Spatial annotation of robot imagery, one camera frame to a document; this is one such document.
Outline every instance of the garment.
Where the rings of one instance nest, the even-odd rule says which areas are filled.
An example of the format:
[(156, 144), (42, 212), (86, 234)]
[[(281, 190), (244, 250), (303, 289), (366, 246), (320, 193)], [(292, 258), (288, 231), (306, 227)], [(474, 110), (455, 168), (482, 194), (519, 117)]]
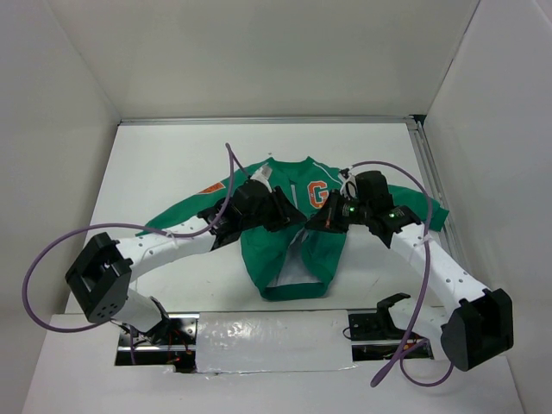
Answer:
[[(272, 188), (280, 186), (285, 196), (307, 217), (320, 209), (331, 190), (339, 190), (338, 168), (326, 166), (311, 157), (300, 162), (283, 162), (273, 158), (246, 167), (249, 174), (268, 164), (272, 168), (269, 183)], [(247, 177), (241, 171), (235, 173), (235, 186)], [(211, 207), (226, 195), (229, 179), (216, 183), (191, 196), (147, 223), (147, 226), (164, 229), (189, 219), (199, 211)], [(427, 216), (427, 201), (422, 193), (408, 188), (389, 185), (396, 205), (407, 205), (422, 220)], [(433, 217), (430, 228), (440, 230), (449, 213), (432, 200)], [(336, 274), (339, 258), (347, 235), (338, 235), (304, 229), (303, 224), (291, 226), (276, 233), (259, 227), (241, 234), (241, 256), (253, 283), (260, 295), (268, 300), (319, 298), (328, 290)], [(315, 276), (309, 283), (274, 284), (275, 278), (285, 263), (288, 248), (300, 243), (300, 256)]]

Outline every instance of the white panel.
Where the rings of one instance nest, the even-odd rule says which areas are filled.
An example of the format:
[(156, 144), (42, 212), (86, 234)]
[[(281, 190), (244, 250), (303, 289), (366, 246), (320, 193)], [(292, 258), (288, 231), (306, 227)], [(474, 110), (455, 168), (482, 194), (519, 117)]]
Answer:
[(528, 413), (552, 406), (540, 317), (552, 305), (551, 4), (483, 0), (426, 122), (472, 273), (514, 299), (509, 355)]
[(123, 117), (427, 113), (477, 0), (49, 0)]
[[(227, 177), (226, 141), (244, 166), (269, 156), (289, 161), (311, 156), (343, 167), (360, 160), (387, 160), (421, 179), (410, 136), (400, 123), (122, 126), (92, 222), (145, 223)], [(400, 172), (382, 171), (390, 184), (414, 187)], [(129, 232), (114, 229), (110, 234)], [(139, 293), (155, 296), (168, 311), (264, 311), (374, 307), (398, 292), (417, 297), (421, 278), (366, 228), (354, 226), (324, 298), (264, 300), (248, 276), (240, 243), (160, 267), (137, 284)], [(432, 293), (427, 303), (440, 304)], [(74, 300), (66, 310), (81, 311)]]
[(354, 367), (346, 310), (200, 314), (199, 373), (339, 371)]
[[(0, 411), (20, 413), (46, 332), (22, 308), (31, 260), (89, 222), (118, 116), (41, 0), (0, 1)], [(83, 239), (44, 260), (31, 283), (48, 318)]]
[[(53, 317), (75, 326), (83, 317)], [(167, 367), (114, 367), (118, 328), (48, 333), (23, 414), (224, 412), (386, 414), (522, 414), (503, 356), (468, 373), (454, 371), (437, 388), (413, 386), (393, 369), (377, 388), (370, 379), (383, 361), (328, 373), (182, 374)], [(416, 379), (431, 382), (448, 363), (407, 361)]]

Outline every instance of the orange patch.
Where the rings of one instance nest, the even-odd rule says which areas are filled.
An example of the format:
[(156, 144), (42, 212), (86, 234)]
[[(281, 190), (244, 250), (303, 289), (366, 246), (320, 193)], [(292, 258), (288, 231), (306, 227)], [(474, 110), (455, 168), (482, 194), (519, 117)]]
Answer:
[(213, 192), (219, 191), (223, 188), (226, 188), (223, 183), (215, 183), (207, 187), (205, 190), (200, 191), (198, 194), (212, 194)]
[(321, 208), (329, 196), (328, 185), (323, 181), (311, 181), (308, 186), (310, 204), (315, 209)]

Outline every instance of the white tabletop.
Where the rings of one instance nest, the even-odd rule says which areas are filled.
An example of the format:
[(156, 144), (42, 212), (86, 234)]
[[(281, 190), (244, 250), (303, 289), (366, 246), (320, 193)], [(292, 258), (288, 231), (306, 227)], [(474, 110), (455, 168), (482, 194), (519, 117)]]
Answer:
[[(405, 124), (312, 123), (241, 125), (124, 125), (117, 132), (92, 223), (143, 224), (174, 203), (228, 176), (229, 142), (246, 166), (270, 156), (307, 156), (329, 166), (362, 160), (396, 163), (422, 174)], [(415, 188), (390, 168), (388, 182)], [(132, 236), (109, 230), (112, 237)], [(394, 293), (417, 296), (421, 279), (367, 229), (350, 230), (334, 282), (325, 298), (267, 302), (249, 278), (240, 245), (185, 258), (137, 280), (137, 291), (168, 311), (265, 311), (374, 307)], [(431, 293), (426, 304), (439, 305)], [(71, 296), (67, 313), (81, 310)]]
[[(86, 321), (82, 315), (58, 315), (52, 324)], [(455, 370), (436, 388), (414, 386), (397, 367), (370, 388), (383, 361), (341, 371), (218, 375), (174, 373), (168, 366), (115, 367), (118, 331), (106, 323), (78, 334), (48, 332), (23, 413), (523, 413), (504, 356), (467, 373)], [(431, 382), (448, 363), (415, 360), (406, 367), (417, 380)]]

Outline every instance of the clothing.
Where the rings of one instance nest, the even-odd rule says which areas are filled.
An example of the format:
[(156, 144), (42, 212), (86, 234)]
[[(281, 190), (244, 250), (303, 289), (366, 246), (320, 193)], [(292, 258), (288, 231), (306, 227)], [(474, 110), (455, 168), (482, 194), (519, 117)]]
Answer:
[[(279, 186), (285, 196), (303, 214), (311, 217), (320, 209), (331, 190), (339, 190), (338, 168), (316, 162), (311, 157), (300, 162), (283, 162), (273, 158), (246, 167), (249, 174), (268, 164), (272, 168), (269, 183)], [(234, 188), (247, 177), (241, 171), (235, 173)], [(189, 219), (199, 211), (211, 207), (226, 195), (229, 179), (216, 183), (158, 215), (147, 226), (165, 229)], [(389, 185), (396, 205), (407, 205), (422, 220), (427, 216), (427, 201), (420, 192)], [(433, 217), (430, 228), (440, 230), (449, 213), (432, 200)], [(326, 293), (336, 275), (339, 258), (347, 235), (324, 233), (304, 229), (303, 224), (291, 226), (276, 233), (259, 227), (241, 234), (241, 256), (260, 295), (268, 300), (319, 298)], [(285, 263), (288, 248), (300, 243), (300, 256), (306, 268), (315, 277), (310, 283), (274, 284)]]

